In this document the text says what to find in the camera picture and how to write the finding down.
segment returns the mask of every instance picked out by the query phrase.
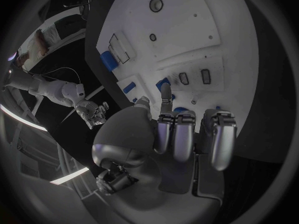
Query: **round hole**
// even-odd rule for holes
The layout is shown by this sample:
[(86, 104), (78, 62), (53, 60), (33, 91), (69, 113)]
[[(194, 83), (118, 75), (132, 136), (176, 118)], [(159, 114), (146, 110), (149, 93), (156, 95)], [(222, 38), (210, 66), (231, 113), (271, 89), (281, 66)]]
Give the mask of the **round hole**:
[(153, 12), (159, 12), (163, 8), (163, 2), (162, 0), (150, 0), (149, 2), (149, 8)]
[(157, 40), (157, 37), (155, 36), (155, 34), (149, 35), (149, 38), (150, 38), (151, 41), (156, 41)]

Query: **light strip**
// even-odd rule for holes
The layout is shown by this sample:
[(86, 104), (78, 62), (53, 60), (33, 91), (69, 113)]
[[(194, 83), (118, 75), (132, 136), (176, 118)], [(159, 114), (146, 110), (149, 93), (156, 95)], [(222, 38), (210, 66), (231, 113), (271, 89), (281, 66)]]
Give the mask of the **light strip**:
[(15, 56), (16, 56), (16, 53), (12, 57), (9, 57), (8, 61), (11, 61)]
[(47, 131), (44, 127), (39, 126), (39, 125), (36, 125), (36, 124), (31, 123), (31, 122), (29, 122), (29, 121), (26, 121), (26, 120), (24, 120), (23, 118), (21, 118), (21, 117), (15, 115), (14, 113), (10, 112), (8, 109), (6, 109), (6, 108), (5, 108), (3, 105), (1, 105), (1, 104), (0, 104), (0, 108), (1, 108), (1, 110), (3, 110), (6, 114), (8, 114), (9, 116), (15, 118), (16, 120), (18, 120), (18, 121), (20, 121), (20, 122), (22, 122), (22, 123), (25, 123), (25, 124), (27, 124), (27, 125), (29, 125), (29, 126), (31, 126), (31, 127), (34, 127), (34, 128), (38, 128), (38, 129)]
[(79, 176), (82, 173), (85, 173), (88, 170), (89, 170), (89, 168), (83, 168), (83, 169), (81, 169), (77, 172), (74, 172), (74, 173), (70, 174), (70, 175), (67, 175), (65, 177), (62, 177), (62, 178), (56, 179), (54, 181), (51, 181), (50, 183), (53, 183), (53, 184), (56, 184), (56, 185), (62, 184), (64, 182), (67, 182), (67, 181)]

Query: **wire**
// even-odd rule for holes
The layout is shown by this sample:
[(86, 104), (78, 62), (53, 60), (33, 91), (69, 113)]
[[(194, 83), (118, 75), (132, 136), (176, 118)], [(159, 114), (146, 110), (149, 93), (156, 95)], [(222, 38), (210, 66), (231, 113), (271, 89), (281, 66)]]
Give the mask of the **wire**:
[[(60, 67), (60, 68), (58, 68), (58, 69), (56, 69), (54, 71), (58, 71), (58, 70), (63, 69), (63, 68), (71, 69), (72, 71), (74, 71), (76, 73), (77, 77), (78, 77), (79, 84), (81, 83), (81, 80), (80, 80), (80, 77), (79, 77), (78, 73), (74, 69), (72, 69), (72, 68), (69, 68), (69, 67)], [(35, 74), (35, 73), (27, 71), (27, 70), (25, 70), (23, 68), (22, 68), (22, 70), (25, 71), (25, 72), (27, 72), (28, 74), (31, 74), (31, 75), (41, 75), (41, 76), (44, 76), (44, 77), (47, 77), (47, 78), (51, 78), (51, 79), (54, 79), (54, 80), (59, 80), (59, 79), (56, 79), (56, 78), (53, 78), (53, 77), (45, 76), (45, 74), (49, 74), (49, 73), (52, 73), (54, 71), (46, 72), (46, 73), (43, 73), (43, 74)]]
[[(76, 75), (77, 75), (77, 77), (78, 77), (79, 84), (81, 83), (80, 76), (78, 75), (78, 73), (77, 73), (74, 69), (72, 69), (72, 68), (70, 68), (70, 67), (60, 67), (60, 68), (58, 68), (58, 69), (56, 69), (56, 70), (54, 70), (54, 71), (58, 71), (58, 70), (63, 69), (63, 68), (65, 68), (65, 69), (70, 69), (70, 70), (72, 70), (73, 72), (75, 72)], [(49, 74), (49, 73), (52, 73), (52, 72), (54, 72), (54, 71), (50, 71), (50, 72), (47, 72), (47, 73), (43, 73), (43, 74), (41, 74), (41, 75), (43, 76), (43, 75), (45, 75), (45, 74)]]

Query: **white robotic arm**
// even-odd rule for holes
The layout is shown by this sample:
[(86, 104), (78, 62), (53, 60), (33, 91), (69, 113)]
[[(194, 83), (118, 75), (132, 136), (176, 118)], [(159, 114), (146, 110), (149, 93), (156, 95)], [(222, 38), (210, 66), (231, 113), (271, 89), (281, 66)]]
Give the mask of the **white robotic arm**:
[(109, 109), (107, 102), (98, 106), (86, 100), (83, 84), (61, 80), (49, 82), (40, 75), (32, 76), (21, 69), (14, 68), (10, 70), (5, 86), (26, 90), (36, 97), (48, 97), (52, 102), (62, 106), (74, 107), (90, 129), (106, 122), (105, 113)]

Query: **person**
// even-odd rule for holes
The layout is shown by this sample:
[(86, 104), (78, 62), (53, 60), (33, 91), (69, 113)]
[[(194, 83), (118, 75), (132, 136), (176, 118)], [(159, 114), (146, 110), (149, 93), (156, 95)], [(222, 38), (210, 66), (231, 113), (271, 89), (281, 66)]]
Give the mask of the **person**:
[(41, 29), (37, 30), (27, 45), (27, 52), (17, 57), (17, 67), (22, 67), (27, 59), (37, 63), (46, 55), (49, 47), (84, 28), (86, 21), (81, 15), (75, 14), (54, 22), (43, 32)]

